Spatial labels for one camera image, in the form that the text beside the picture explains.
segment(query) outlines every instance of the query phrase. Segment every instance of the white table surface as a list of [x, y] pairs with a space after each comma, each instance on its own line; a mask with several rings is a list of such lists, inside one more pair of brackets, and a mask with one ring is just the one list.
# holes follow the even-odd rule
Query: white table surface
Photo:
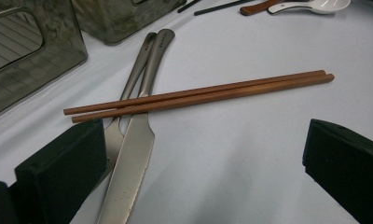
[[[0, 116], [0, 180], [13, 184], [18, 164], [73, 125], [64, 108], [117, 100], [146, 34], [169, 28], [154, 94], [320, 69], [336, 78], [151, 112], [155, 145], [129, 223], [356, 223], [305, 174], [302, 154], [311, 119], [373, 140], [373, 2], [325, 16], [245, 17], [240, 6], [193, 16], [227, 2], [175, 11], [113, 47], [83, 33], [88, 61]], [[96, 222], [107, 183], [72, 223]]]

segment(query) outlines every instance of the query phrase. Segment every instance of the black chopstick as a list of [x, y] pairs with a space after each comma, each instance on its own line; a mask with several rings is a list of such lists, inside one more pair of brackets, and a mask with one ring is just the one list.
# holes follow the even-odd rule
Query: black chopstick
[[209, 13], [209, 12], [212, 12], [212, 11], [217, 11], [217, 10], [227, 8], [227, 7], [234, 7], [234, 6], [237, 6], [237, 5], [240, 5], [240, 4], [243, 4], [243, 3], [252, 2], [252, 1], [254, 1], [254, 0], [239, 0], [239, 1], [231, 2], [231, 3], [227, 3], [227, 4], [224, 4], [224, 5], [218, 6], [218, 7], [210, 7], [210, 8], [206, 8], [204, 10], [196, 11], [194, 13], [194, 15], [199, 16], [201, 14]]
[[181, 7], [180, 9], [178, 9], [177, 12], [181, 13], [181, 12], [185, 11], [187, 8], [192, 7], [193, 5], [197, 4], [199, 1], [201, 1], [201, 0], [193, 0], [192, 2], [186, 4], [183, 7]]

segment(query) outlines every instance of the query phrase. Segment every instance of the metal utensil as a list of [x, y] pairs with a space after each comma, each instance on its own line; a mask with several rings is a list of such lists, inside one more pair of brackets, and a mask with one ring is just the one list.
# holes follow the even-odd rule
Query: metal utensil
[[350, 4], [351, 0], [313, 0], [311, 2], [287, 2], [269, 7], [270, 14], [279, 13], [288, 8], [307, 9], [317, 14], [335, 13]]
[[[151, 94], [159, 63], [174, 36], [174, 32], [168, 29], [158, 32], [146, 64], [139, 97]], [[105, 196], [99, 224], [126, 223], [143, 180], [154, 139], [155, 135], [148, 123], [148, 114], [131, 116]]]
[[[131, 96], [131, 92], [135, 83], [137, 82], [138, 77], [142, 74], [146, 61], [148, 60], [149, 53], [151, 52], [154, 40], [157, 34], [149, 33], [143, 45], [140, 48], [140, 52], [137, 56], [137, 59], [134, 63], [134, 66], [131, 70], [128, 81], [126, 82], [125, 89], [122, 92], [120, 100], [126, 100]], [[119, 129], [120, 117], [113, 118], [110, 125], [104, 129], [105, 137], [105, 148], [108, 158], [107, 169], [102, 175], [102, 178], [99, 180], [98, 184], [103, 182], [103, 180], [108, 176], [109, 173], [114, 169], [115, 163], [117, 161], [117, 155], [120, 151], [120, 147], [123, 142], [123, 134]]]

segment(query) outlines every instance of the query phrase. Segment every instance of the ceramic spoon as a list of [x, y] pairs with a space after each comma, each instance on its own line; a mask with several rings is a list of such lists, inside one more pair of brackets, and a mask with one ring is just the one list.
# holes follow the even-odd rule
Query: ceramic spoon
[[288, 2], [269, 7], [270, 14], [284, 11], [288, 8], [300, 8], [313, 11], [318, 14], [330, 14], [342, 10], [350, 4], [351, 0], [313, 0], [308, 3]]

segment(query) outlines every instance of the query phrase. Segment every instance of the wooden chopsticks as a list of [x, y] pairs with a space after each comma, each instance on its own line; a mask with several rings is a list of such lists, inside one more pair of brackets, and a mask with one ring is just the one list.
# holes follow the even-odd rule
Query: wooden chopsticks
[[226, 85], [212, 86], [189, 91], [176, 91], [124, 101], [68, 108], [64, 109], [63, 113], [64, 115], [73, 115], [78, 113], [107, 110], [104, 112], [73, 117], [72, 122], [78, 123], [91, 119], [113, 118], [126, 114], [137, 114], [153, 110], [197, 105], [236, 97], [323, 84], [332, 81], [334, 78], [335, 77], [333, 75], [327, 75], [325, 71], [319, 70], [281, 77], [262, 78]]

